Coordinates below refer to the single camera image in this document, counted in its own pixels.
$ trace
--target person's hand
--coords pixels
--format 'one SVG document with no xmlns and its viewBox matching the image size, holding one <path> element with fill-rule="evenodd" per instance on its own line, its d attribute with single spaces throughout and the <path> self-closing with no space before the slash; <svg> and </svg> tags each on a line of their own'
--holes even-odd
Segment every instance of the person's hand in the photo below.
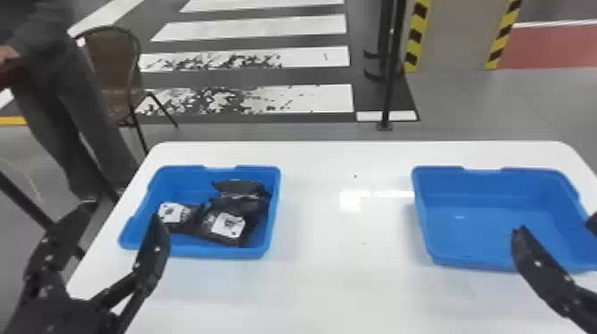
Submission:
<svg viewBox="0 0 597 334">
<path fill-rule="evenodd" d="M 0 66 L 7 60 L 14 60 L 19 57 L 19 53 L 10 45 L 0 45 Z"/>
</svg>

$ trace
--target yellow floor line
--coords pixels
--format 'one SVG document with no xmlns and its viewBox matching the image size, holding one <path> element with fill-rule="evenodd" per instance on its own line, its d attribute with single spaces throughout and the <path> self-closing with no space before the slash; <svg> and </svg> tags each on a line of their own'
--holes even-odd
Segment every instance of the yellow floor line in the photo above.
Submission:
<svg viewBox="0 0 597 334">
<path fill-rule="evenodd" d="M 0 116 L 0 126 L 27 125 L 22 116 Z"/>
</svg>

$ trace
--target chair leg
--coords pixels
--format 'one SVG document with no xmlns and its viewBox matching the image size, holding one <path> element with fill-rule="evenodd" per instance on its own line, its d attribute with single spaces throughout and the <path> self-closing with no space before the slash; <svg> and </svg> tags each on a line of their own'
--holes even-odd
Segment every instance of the chair leg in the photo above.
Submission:
<svg viewBox="0 0 597 334">
<path fill-rule="evenodd" d="M 143 147 L 143 151 L 145 152 L 145 155 L 148 155 L 149 148 L 147 148 L 147 142 L 145 141 L 145 136 L 143 135 L 141 126 L 139 125 L 139 119 L 137 118 L 137 114 L 135 114 L 135 111 L 133 109 L 131 109 L 131 118 L 132 118 L 132 124 L 135 127 L 135 129 L 137 130 L 137 135 L 139 136 L 139 141 L 141 142 L 141 147 Z"/>
<path fill-rule="evenodd" d="M 168 117 L 168 119 L 170 120 L 170 122 L 172 122 L 172 125 L 174 125 L 175 128 L 179 127 L 179 123 L 176 122 L 176 120 L 174 120 L 174 117 L 172 117 L 172 115 L 170 115 L 170 113 L 168 112 L 168 110 L 166 110 L 166 108 L 163 106 L 162 102 L 160 102 L 159 99 L 157 99 L 156 95 L 152 92 L 152 91 L 148 91 L 147 95 L 157 104 L 157 106 L 162 109 L 163 113 L 166 114 L 166 117 Z"/>
</svg>

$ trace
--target white table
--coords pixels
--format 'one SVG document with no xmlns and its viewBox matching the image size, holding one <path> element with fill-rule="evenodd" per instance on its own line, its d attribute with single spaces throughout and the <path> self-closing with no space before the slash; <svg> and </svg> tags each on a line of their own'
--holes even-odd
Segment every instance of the white table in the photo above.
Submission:
<svg viewBox="0 0 597 334">
<path fill-rule="evenodd" d="M 278 166 L 272 246 L 261 260 L 170 258 L 130 334 L 581 332 L 517 274 L 434 266 L 410 182 L 416 165 L 551 167 L 597 210 L 597 178 L 558 142 L 164 143 L 72 276 L 73 296 L 89 298 L 130 272 L 136 253 L 116 239 L 155 171 L 181 164 Z M 575 278 L 597 290 L 597 274 Z"/>
</svg>

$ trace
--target gray pants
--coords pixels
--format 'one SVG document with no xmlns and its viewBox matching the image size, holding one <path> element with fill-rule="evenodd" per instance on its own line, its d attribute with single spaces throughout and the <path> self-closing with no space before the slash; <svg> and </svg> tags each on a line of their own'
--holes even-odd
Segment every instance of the gray pants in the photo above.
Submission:
<svg viewBox="0 0 597 334">
<path fill-rule="evenodd" d="M 137 162 L 120 131 L 109 122 L 100 88 L 85 57 L 74 44 L 63 45 L 59 70 L 31 68 L 33 80 L 12 87 L 20 112 L 37 141 L 67 175 L 71 191 L 79 198 L 101 191 L 92 161 L 79 137 L 81 132 L 95 154 L 99 167 L 116 188 L 126 187 Z"/>
</svg>

